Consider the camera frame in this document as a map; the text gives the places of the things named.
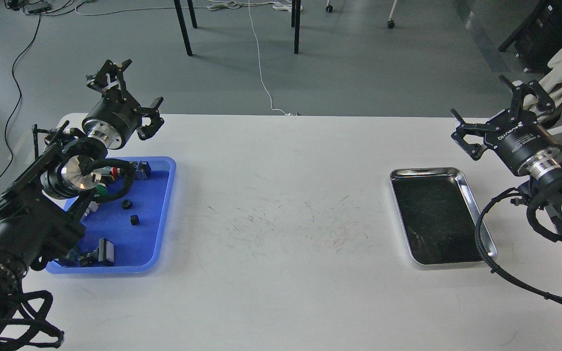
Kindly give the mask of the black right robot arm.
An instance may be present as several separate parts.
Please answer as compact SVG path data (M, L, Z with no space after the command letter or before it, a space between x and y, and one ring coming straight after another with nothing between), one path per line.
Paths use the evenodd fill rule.
M553 113L556 109L555 102L536 80L518 86L504 76L500 76L500 80L511 90L512 100L508 109L488 122L465 122L455 109L451 109L452 115L459 122L451 138L473 160L480 159L484 151L491 150L514 176L529 177L521 186L506 189L494 197L482 209L475 224L475 244L492 273L497 273L519 288L562 305L561 296L532 287L502 269L488 255L482 242L481 226L484 216L493 205L504 198L511 198L515 205L526 205L526 218L533 231L551 242L562 243L562 162L556 160L562 147L542 127L536 114L523 107L524 98L528 95L537 98L537 109L543 113Z

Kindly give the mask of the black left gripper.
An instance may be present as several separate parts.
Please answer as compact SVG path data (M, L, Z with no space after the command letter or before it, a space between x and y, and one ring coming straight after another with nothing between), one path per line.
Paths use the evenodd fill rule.
M106 60L93 75L86 76L86 86L101 93L100 102L87 114L82 122L82 130L88 137L98 138L110 150L122 149L137 130L140 140L152 138L163 126L159 113L163 97L156 98L150 107L132 107L123 103L133 102L127 91L123 72L132 64L131 59L121 63ZM141 118L149 118L143 126Z

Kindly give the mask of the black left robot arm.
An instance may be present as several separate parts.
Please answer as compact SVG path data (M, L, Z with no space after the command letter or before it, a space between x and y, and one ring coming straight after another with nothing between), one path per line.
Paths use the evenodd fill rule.
M82 127L65 122L47 130L44 153L0 196L0 351L61 346L63 331L45 319L53 295L24 292L22 280L78 244L86 232L81 218L92 202L118 200L131 189L134 165L108 158L108 151L122 149L134 133L152 138L163 126L162 97L142 107L127 91L123 72L131 62L107 60L87 76L101 100Z

